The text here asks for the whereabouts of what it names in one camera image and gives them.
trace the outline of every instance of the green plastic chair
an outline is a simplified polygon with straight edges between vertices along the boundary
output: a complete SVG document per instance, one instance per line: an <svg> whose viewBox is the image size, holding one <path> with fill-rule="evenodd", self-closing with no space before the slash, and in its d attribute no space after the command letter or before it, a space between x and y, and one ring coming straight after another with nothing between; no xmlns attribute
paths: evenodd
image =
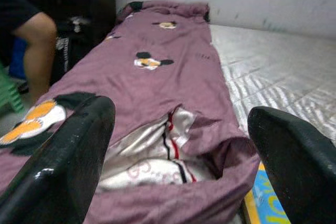
<svg viewBox="0 0 336 224"><path fill-rule="evenodd" d="M10 80L0 62L0 108L7 103L11 104L16 113L24 109L20 94L17 92L15 84Z"/></svg>

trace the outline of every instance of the white mattress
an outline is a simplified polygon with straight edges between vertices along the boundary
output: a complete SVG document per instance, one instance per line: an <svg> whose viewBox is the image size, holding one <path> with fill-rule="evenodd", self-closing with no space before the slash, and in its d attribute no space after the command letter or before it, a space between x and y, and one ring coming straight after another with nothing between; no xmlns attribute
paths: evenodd
<svg viewBox="0 0 336 224"><path fill-rule="evenodd" d="M336 41L210 25L240 127L264 105L312 123L336 146Z"/></svg>

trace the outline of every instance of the black bag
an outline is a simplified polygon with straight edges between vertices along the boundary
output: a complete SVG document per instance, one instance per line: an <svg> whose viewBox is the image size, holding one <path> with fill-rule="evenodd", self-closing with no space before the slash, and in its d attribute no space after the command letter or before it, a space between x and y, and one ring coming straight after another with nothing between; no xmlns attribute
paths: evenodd
<svg viewBox="0 0 336 224"><path fill-rule="evenodd" d="M93 48L90 21L74 17L65 22L56 22L56 25L58 37L50 84L60 80Z"/></svg>

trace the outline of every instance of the person's knee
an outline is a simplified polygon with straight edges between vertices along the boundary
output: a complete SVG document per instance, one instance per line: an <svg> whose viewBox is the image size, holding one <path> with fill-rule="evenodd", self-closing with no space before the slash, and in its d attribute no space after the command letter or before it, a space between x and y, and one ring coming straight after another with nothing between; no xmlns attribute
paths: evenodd
<svg viewBox="0 0 336 224"><path fill-rule="evenodd" d="M32 46L55 46L57 28L55 22L46 14L38 13L14 31Z"/></svg>

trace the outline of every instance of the purple blanket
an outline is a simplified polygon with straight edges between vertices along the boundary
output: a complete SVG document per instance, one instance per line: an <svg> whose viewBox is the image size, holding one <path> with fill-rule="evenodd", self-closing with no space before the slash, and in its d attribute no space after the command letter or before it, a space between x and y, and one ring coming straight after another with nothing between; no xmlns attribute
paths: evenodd
<svg viewBox="0 0 336 224"><path fill-rule="evenodd" d="M238 129L206 4L135 2L119 24L40 100L91 92L116 105L110 149L177 106L196 115L182 150L206 155L222 178L184 185L140 186L96 193L85 223L226 223L251 189L259 158ZM27 157L0 153L0 192Z"/></svg>

